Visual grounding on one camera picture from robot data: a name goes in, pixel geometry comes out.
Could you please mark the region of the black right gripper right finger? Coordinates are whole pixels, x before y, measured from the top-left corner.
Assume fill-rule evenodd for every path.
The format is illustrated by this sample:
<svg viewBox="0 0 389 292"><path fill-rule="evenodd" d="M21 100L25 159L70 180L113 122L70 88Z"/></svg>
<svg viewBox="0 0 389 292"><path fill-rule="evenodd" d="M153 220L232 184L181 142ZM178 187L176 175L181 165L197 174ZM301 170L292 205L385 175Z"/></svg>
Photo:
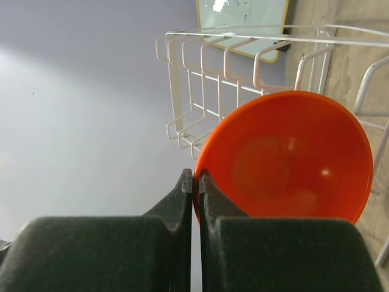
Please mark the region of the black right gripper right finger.
<svg viewBox="0 0 389 292"><path fill-rule="evenodd" d="M251 217L199 177L204 291L382 291L365 242L345 220Z"/></svg>

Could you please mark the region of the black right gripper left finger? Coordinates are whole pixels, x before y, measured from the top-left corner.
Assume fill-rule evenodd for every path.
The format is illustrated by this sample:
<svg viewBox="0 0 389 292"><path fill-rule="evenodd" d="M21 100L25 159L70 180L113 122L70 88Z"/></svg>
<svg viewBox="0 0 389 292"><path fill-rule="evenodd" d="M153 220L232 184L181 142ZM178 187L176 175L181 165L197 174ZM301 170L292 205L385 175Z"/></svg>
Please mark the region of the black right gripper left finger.
<svg viewBox="0 0 389 292"><path fill-rule="evenodd" d="M41 217L1 251L2 291L189 291L191 170L130 217Z"/></svg>

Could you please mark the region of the orange plastic bowl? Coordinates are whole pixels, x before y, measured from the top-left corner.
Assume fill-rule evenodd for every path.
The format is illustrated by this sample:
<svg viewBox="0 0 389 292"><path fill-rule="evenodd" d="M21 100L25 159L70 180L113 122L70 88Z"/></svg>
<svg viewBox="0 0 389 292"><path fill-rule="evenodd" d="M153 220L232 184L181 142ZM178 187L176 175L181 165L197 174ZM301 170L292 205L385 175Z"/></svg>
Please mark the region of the orange plastic bowl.
<svg viewBox="0 0 389 292"><path fill-rule="evenodd" d="M341 218L356 223L373 182L373 155L360 122L309 91L257 97L211 132L194 180L217 188L253 217Z"/></svg>

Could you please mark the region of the white wire dish rack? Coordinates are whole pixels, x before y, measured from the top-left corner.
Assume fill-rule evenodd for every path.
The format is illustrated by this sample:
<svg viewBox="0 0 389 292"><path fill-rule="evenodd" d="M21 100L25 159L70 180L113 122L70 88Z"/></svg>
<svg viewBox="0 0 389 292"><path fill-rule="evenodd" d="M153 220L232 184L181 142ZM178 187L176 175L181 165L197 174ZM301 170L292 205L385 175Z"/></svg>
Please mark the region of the white wire dish rack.
<svg viewBox="0 0 389 292"><path fill-rule="evenodd" d="M219 26L173 30L155 42L166 66L171 161L194 162L212 130L258 96L285 90L324 94L346 107L373 152L373 185L358 222L377 267L388 265L388 29L360 24Z"/></svg>

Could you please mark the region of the small whiteboard yellow frame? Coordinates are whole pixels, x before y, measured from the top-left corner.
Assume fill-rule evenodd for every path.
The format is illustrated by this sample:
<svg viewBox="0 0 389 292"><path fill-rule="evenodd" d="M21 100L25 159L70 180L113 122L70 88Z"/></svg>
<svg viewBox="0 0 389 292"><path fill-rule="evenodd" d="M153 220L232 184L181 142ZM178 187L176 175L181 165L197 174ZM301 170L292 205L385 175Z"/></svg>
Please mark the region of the small whiteboard yellow frame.
<svg viewBox="0 0 389 292"><path fill-rule="evenodd" d="M227 34L231 38L215 44L226 48L246 36L283 34L289 1L197 1L198 25L205 33Z"/></svg>

